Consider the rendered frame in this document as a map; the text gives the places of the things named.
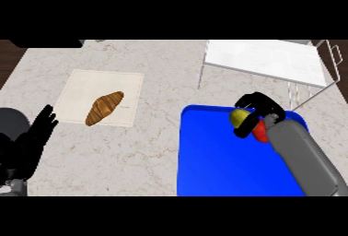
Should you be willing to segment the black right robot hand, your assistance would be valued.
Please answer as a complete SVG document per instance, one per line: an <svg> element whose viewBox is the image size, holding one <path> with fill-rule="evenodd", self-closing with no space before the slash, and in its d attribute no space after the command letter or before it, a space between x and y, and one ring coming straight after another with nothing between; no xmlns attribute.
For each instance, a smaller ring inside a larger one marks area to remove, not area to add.
<svg viewBox="0 0 348 236"><path fill-rule="evenodd" d="M252 108L253 112L246 116L239 127L234 129L234 135L246 138L252 129L256 127L259 118L265 120L265 127L272 127L286 119L286 112L275 101L261 92L244 94L234 103L237 109Z"/></svg>

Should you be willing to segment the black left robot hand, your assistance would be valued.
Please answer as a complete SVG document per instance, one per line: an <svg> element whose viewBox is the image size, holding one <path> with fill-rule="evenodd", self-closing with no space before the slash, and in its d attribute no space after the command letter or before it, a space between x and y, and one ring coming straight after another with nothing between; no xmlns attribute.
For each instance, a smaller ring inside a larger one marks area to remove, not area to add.
<svg viewBox="0 0 348 236"><path fill-rule="evenodd" d="M57 123L53 107L45 105L28 130L16 138L0 131L0 185L32 177Z"/></svg>

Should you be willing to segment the yellow-green pear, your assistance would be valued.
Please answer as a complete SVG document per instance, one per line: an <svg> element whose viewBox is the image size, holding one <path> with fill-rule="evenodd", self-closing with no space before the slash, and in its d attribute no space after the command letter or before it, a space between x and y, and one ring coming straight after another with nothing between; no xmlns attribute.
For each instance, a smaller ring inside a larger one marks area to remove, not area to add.
<svg viewBox="0 0 348 236"><path fill-rule="evenodd" d="M234 109L230 112L230 122L234 128L237 128L241 125L249 114L250 112L243 109Z"/></svg>

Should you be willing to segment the blue tray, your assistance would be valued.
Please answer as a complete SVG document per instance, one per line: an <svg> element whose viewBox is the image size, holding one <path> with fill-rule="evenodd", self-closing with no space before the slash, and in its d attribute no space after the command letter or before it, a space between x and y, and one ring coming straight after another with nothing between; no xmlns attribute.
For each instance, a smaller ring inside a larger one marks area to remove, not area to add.
<svg viewBox="0 0 348 236"><path fill-rule="evenodd" d="M234 136L230 107L188 105L180 124L178 196L300 196L271 145Z"/></svg>

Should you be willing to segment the red round fruit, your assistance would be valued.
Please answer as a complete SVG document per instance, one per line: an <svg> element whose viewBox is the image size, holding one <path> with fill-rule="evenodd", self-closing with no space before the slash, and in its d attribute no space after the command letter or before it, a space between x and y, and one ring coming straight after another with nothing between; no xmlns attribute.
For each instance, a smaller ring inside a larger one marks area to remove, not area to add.
<svg viewBox="0 0 348 236"><path fill-rule="evenodd" d="M256 127L252 130L252 136L261 143L268 143L267 127L264 121L259 121Z"/></svg>

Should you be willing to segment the brown croissant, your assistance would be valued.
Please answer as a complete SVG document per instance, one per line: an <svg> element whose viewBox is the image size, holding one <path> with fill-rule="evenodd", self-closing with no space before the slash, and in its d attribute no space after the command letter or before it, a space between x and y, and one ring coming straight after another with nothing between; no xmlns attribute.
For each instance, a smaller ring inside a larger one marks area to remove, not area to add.
<svg viewBox="0 0 348 236"><path fill-rule="evenodd" d="M97 124L112 114L122 99L122 91L116 91L96 99L84 121L87 126Z"/></svg>

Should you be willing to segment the beige placemat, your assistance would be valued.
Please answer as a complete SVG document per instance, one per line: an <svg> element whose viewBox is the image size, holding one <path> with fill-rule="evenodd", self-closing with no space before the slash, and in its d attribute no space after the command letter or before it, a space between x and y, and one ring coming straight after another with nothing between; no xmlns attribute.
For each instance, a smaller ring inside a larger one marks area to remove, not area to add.
<svg viewBox="0 0 348 236"><path fill-rule="evenodd" d="M124 98L97 125L132 127L144 75L75 69L63 87L53 112L62 123L85 124L94 101L121 91Z"/></svg>

